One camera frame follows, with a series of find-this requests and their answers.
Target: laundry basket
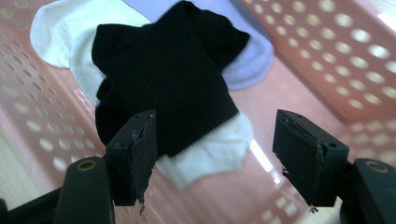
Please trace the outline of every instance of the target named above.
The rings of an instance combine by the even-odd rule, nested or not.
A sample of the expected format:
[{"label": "laundry basket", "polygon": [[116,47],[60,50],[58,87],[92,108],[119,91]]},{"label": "laundry basket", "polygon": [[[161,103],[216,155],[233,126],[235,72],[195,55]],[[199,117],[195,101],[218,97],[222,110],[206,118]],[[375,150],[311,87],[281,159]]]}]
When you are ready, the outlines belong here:
[{"label": "laundry basket", "polygon": [[[0,198],[8,208],[59,188],[71,162],[105,153],[94,108],[70,71],[41,61],[30,44],[32,19],[48,2],[0,3]],[[396,39],[376,12],[354,1],[240,2],[276,46],[268,76],[231,92],[254,127],[243,170],[208,176],[179,191],[155,168],[143,215],[139,206],[120,207],[118,223],[336,220],[336,209],[309,215],[281,175],[271,149],[278,108],[301,113],[334,134],[351,147],[351,160],[396,165]]]}]

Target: white cloth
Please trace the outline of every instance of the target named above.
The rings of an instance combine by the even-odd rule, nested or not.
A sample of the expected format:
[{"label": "white cloth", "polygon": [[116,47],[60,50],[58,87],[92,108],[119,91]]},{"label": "white cloth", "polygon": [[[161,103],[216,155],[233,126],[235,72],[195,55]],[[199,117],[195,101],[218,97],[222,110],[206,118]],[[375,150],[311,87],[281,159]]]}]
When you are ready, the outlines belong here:
[{"label": "white cloth", "polygon": [[[104,23],[141,26],[149,20],[121,0],[60,0],[35,14],[30,33],[33,49],[45,62],[67,68],[76,40]],[[80,53],[91,57],[90,51]]]},{"label": "white cloth", "polygon": [[155,165],[178,189],[206,175],[238,171],[253,139],[252,130],[248,117],[239,113],[175,157],[162,156]]},{"label": "white cloth", "polygon": [[121,0],[60,0],[40,8],[32,22],[32,46],[45,62],[67,68],[87,98],[96,93],[105,75],[92,62],[92,43],[99,24],[140,27],[149,20]]}]

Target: sock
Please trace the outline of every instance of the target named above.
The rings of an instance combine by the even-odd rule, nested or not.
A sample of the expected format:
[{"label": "sock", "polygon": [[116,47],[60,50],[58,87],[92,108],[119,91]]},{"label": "sock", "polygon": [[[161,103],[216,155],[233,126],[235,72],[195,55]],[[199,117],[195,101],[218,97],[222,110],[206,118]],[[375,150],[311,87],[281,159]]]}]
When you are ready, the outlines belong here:
[{"label": "sock", "polygon": [[[76,40],[85,35],[84,32],[94,32],[101,23],[140,26],[149,21],[121,0],[56,1],[43,6],[35,14],[31,43],[42,60],[67,68]],[[86,60],[91,50],[88,47],[79,49],[78,54]]]},{"label": "sock", "polygon": [[[179,2],[179,0],[123,1],[152,22],[157,21],[173,4]],[[227,17],[236,29],[251,36],[247,46],[222,72],[228,89],[241,90],[263,80],[272,67],[274,47],[267,32],[256,19],[252,18],[245,7],[236,0],[191,0],[191,2],[200,9]]]},{"label": "sock", "polygon": [[178,189],[185,189],[204,176],[242,169],[252,139],[250,121],[239,113],[175,157],[163,156],[155,165]]},{"label": "sock", "polygon": [[[129,116],[156,110],[160,156],[170,157],[233,118],[238,110],[221,70],[247,42],[248,34],[225,17],[190,2],[177,3],[156,23],[141,28],[99,25],[92,60],[109,83],[97,95],[101,140],[106,144],[114,136],[107,125],[120,118],[108,111],[120,107]],[[106,92],[113,92],[121,104],[105,106]]]}]

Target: white sock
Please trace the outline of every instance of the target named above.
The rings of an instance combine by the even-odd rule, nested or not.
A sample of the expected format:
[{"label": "white sock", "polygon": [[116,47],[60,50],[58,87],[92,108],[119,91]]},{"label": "white sock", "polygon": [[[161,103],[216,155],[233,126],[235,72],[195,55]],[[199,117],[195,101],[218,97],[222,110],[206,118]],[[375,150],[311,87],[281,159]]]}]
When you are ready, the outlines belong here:
[{"label": "white sock", "polygon": [[178,189],[185,189],[203,176],[241,170],[252,138],[248,117],[239,113],[175,157],[162,156],[155,165]]},{"label": "white sock", "polygon": [[101,23],[141,26],[149,21],[121,0],[56,1],[35,14],[30,33],[32,46],[45,62],[67,68],[75,41]]}]

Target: black cloth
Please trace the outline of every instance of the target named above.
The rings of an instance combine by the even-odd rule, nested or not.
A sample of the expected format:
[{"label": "black cloth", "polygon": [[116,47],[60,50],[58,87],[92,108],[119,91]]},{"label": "black cloth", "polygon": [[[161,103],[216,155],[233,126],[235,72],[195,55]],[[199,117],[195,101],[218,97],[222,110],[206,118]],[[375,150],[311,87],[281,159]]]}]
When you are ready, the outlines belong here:
[{"label": "black cloth", "polygon": [[172,157],[231,119],[238,110],[221,71],[248,39],[227,18],[185,1],[143,27],[99,25],[92,60],[106,75],[95,110],[102,142],[154,109],[160,156]]}]

